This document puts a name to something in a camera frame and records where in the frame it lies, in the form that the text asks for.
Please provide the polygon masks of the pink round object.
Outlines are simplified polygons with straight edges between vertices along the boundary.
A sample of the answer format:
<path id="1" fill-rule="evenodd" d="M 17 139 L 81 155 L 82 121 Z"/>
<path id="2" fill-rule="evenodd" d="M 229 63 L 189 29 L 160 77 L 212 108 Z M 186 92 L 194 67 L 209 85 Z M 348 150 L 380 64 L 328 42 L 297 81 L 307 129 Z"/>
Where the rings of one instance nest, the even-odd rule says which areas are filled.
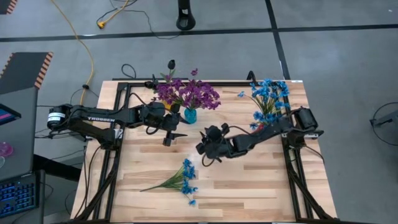
<path id="1" fill-rule="evenodd" d="M 0 156 L 10 156 L 14 151 L 14 148 L 7 142 L 0 142 Z"/>

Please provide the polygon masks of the tilted display screen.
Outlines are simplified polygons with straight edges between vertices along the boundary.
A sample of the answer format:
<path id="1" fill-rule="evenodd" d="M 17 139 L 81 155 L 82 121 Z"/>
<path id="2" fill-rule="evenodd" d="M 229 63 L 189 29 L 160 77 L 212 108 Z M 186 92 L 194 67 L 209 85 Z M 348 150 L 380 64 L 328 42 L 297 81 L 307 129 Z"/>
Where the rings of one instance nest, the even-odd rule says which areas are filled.
<path id="1" fill-rule="evenodd" d="M 17 111 L 0 103 L 0 126 L 22 118 Z"/>

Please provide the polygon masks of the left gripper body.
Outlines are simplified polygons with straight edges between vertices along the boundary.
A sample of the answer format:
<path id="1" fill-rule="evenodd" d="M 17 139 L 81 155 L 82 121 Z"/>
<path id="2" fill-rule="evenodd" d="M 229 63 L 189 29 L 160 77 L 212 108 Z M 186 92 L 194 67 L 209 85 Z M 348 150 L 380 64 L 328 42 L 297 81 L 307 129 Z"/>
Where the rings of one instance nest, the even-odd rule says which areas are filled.
<path id="1" fill-rule="evenodd" d="M 144 125 L 147 126 L 146 134 L 155 134 L 160 129 L 166 131 L 167 134 L 162 144 L 170 146 L 173 140 L 170 139 L 170 134 L 172 131 L 177 130 L 177 125 L 179 124 L 179 110 L 179 105 L 172 105 L 171 110 L 167 114 L 163 103 L 152 102 L 146 105 L 142 110 Z"/>

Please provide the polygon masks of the blue artificial flower bunch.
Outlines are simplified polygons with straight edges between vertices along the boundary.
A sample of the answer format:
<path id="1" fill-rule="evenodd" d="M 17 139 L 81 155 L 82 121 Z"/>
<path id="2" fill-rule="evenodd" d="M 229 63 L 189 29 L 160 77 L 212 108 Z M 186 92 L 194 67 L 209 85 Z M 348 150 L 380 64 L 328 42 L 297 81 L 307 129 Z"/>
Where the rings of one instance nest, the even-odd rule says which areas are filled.
<path id="1" fill-rule="evenodd" d="M 273 123 L 284 107 L 284 103 L 279 101 L 277 95 L 269 90 L 254 90 L 251 95 L 241 91 L 238 97 L 249 98 L 258 107 L 258 110 L 253 113 L 254 122 L 250 124 L 250 128 L 253 130 L 261 123 L 264 126 Z"/>
<path id="2" fill-rule="evenodd" d="M 157 188 L 177 190 L 182 193 L 186 198 L 188 198 L 189 206 L 195 206 L 197 204 L 197 201 L 189 197 L 189 195 L 193 195 L 195 192 L 198 191 L 198 187 L 190 185 L 190 181 L 195 178 L 195 166 L 189 159 L 184 159 L 181 168 L 179 168 L 179 170 L 173 176 L 171 176 L 163 183 L 153 187 L 149 187 L 147 189 L 143 189 L 141 190 L 141 192 Z"/>
<path id="3" fill-rule="evenodd" d="M 256 126 L 273 123 L 283 115 L 283 110 L 290 108 L 289 103 L 285 102 L 290 95 L 286 82 L 264 79 L 262 82 L 251 82 L 250 87 L 249 98 L 259 108 L 253 113 Z"/>

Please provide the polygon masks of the black stand base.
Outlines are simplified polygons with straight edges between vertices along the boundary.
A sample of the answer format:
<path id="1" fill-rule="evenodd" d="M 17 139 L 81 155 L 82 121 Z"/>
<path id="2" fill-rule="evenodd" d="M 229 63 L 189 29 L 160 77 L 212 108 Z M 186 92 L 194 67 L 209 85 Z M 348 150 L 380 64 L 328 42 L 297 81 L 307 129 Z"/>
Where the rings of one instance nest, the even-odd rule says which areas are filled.
<path id="1" fill-rule="evenodd" d="M 192 30 L 196 20 L 192 14 L 190 0 L 178 0 L 178 17 L 176 26 L 182 31 Z"/>

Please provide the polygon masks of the black aluminium table frame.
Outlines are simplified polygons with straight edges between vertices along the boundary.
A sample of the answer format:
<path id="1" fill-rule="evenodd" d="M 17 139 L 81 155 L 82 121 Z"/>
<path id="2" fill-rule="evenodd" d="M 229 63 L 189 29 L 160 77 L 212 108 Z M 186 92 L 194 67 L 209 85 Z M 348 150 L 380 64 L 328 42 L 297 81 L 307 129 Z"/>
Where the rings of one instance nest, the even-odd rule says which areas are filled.
<path id="1" fill-rule="evenodd" d="M 98 213 L 113 223 L 252 223 L 294 222 L 317 219 L 307 213 L 300 189 L 288 179 L 285 139 L 276 136 L 258 144 L 237 159 L 211 162 L 199 155 L 196 145 L 205 128 L 231 125 L 231 135 L 249 131 L 256 106 L 239 92 L 249 93 L 247 80 L 218 80 L 213 86 L 221 105 L 199 110 L 194 124 L 179 124 L 180 137 L 170 146 L 162 144 L 165 131 L 146 134 L 141 126 L 124 133 L 116 181 L 104 192 Z M 176 173 L 184 159 L 195 166 L 193 194 L 196 203 L 159 184 Z"/>

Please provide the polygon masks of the purple artificial flower bunch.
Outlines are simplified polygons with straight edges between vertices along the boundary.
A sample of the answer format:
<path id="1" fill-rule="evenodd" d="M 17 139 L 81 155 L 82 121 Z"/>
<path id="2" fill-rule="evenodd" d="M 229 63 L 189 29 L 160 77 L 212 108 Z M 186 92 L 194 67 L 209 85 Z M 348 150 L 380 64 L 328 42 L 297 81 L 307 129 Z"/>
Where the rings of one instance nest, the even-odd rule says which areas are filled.
<path id="1" fill-rule="evenodd" d="M 181 89 L 183 106 L 195 110 L 198 108 L 215 110 L 221 104 L 220 94 L 207 82 L 196 79 L 198 69 L 191 71 L 192 79 Z"/>
<path id="2" fill-rule="evenodd" d="M 180 105 L 189 108 L 190 85 L 181 79 L 172 79 L 167 83 L 159 83 L 155 92 L 160 101 L 165 101 L 168 105 Z"/>

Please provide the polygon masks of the black mat orange striped edge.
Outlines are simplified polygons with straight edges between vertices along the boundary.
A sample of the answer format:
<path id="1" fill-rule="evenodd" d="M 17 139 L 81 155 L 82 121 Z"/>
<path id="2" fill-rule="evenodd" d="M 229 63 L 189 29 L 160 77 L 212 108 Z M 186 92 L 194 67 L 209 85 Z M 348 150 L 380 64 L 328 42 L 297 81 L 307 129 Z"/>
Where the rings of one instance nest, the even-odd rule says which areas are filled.
<path id="1" fill-rule="evenodd" d="M 53 52 L 14 52 L 0 72 L 0 95 L 35 87 L 40 89 Z"/>
<path id="2" fill-rule="evenodd" d="M 0 0 L 0 15 L 12 14 L 18 0 Z"/>

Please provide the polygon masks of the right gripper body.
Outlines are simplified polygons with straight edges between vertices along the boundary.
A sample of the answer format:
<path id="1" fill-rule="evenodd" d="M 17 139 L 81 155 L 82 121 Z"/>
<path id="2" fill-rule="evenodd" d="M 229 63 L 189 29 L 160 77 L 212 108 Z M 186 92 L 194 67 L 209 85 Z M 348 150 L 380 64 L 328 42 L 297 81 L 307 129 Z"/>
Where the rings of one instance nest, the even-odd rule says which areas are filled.
<path id="1" fill-rule="evenodd" d="M 230 140 L 227 140 L 225 135 L 229 133 L 229 125 L 224 123 L 221 128 L 217 126 L 210 126 L 205 128 L 205 134 L 208 140 L 204 141 L 205 154 L 209 159 L 221 159 L 226 157 L 232 159 L 238 157 L 238 153 Z"/>

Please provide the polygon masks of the teal glass vase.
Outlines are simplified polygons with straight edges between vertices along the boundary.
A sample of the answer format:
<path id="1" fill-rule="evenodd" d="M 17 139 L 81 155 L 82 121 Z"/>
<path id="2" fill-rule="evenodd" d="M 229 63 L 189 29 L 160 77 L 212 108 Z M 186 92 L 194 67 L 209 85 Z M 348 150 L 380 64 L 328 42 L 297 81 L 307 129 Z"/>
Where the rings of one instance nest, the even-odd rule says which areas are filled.
<path id="1" fill-rule="evenodd" d="M 185 108 L 184 116 L 185 116 L 185 120 L 189 124 L 194 124 L 197 121 L 197 111 L 196 111 L 196 109 Z"/>

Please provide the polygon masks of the black laptop keyboard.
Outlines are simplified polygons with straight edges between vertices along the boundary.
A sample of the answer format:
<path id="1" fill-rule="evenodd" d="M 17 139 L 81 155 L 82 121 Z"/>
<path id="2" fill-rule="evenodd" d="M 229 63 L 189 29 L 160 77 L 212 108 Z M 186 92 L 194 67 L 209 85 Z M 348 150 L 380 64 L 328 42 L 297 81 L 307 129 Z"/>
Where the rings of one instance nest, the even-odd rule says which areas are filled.
<path id="1" fill-rule="evenodd" d="M 0 181 L 0 224 L 43 224 L 45 172 Z"/>

